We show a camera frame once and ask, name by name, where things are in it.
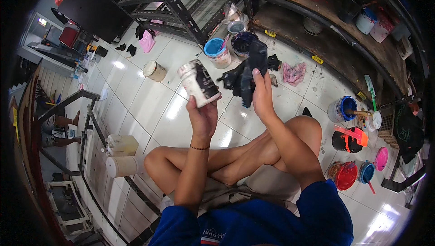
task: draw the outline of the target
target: beige shorts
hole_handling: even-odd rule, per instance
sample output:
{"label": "beige shorts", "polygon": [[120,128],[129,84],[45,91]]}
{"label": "beige shorts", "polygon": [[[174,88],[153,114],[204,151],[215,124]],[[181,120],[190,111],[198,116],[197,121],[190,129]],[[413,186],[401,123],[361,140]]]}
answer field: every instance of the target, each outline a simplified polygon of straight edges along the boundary
{"label": "beige shorts", "polygon": [[[300,189],[290,173],[262,165],[239,186],[228,186],[207,177],[200,209],[207,211],[230,203],[263,199],[295,212],[296,205],[291,201]],[[174,200],[174,191],[168,197]]]}

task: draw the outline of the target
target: foot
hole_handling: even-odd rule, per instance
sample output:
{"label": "foot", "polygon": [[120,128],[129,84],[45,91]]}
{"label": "foot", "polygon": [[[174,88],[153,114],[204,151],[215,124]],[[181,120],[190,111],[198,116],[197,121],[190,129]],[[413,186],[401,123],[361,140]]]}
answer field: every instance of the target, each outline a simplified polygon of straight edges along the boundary
{"label": "foot", "polygon": [[80,110],[77,111],[76,117],[73,120],[73,125],[77,126],[79,124],[79,115],[80,115]]}

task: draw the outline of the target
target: sticker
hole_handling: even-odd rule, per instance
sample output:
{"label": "sticker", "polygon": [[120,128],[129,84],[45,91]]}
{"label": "sticker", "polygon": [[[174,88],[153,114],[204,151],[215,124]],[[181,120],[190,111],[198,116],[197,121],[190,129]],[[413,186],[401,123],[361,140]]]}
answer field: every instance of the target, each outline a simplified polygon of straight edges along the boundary
{"label": "sticker", "polygon": [[264,32],[265,32],[267,35],[271,36],[271,37],[276,37],[276,33],[275,33],[275,32],[268,31],[267,29],[264,30]]}
{"label": "sticker", "polygon": [[365,99],[367,99],[367,97],[364,95],[364,93],[362,93],[361,91],[360,92],[358,92],[358,94],[357,94],[363,101],[365,100]]}
{"label": "sticker", "polygon": [[323,64],[323,59],[320,57],[314,55],[311,58],[314,59],[314,61],[316,61],[318,64]]}

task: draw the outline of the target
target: orange spatula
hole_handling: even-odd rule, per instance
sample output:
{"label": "orange spatula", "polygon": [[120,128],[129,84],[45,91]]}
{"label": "orange spatula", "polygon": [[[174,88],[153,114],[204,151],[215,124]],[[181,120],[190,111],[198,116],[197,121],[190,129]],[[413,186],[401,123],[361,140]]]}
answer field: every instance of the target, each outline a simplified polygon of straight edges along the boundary
{"label": "orange spatula", "polygon": [[343,134],[349,135],[351,137],[354,137],[356,139],[356,143],[364,147],[367,147],[368,136],[358,127],[355,128],[355,132],[352,132],[349,129],[342,128],[337,124],[334,124],[334,130],[342,132]]}

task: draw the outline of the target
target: hand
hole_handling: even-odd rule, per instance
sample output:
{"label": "hand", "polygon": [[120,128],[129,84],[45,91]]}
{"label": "hand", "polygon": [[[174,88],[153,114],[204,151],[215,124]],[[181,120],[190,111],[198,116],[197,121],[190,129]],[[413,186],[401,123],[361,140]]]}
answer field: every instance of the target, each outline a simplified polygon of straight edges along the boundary
{"label": "hand", "polygon": [[189,118],[192,124],[192,139],[205,141],[210,144],[210,139],[215,133],[218,123],[217,102],[220,98],[222,97],[220,96],[213,102],[201,108],[197,108],[195,97],[193,95],[189,97],[186,109],[189,112]]}
{"label": "hand", "polygon": [[255,91],[252,95],[254,111],[261,121],[265,124],[268,118],[276,116],[272,102],[272,84],[269,72],[261,76],[258,69],[252,70],[255,82]]}

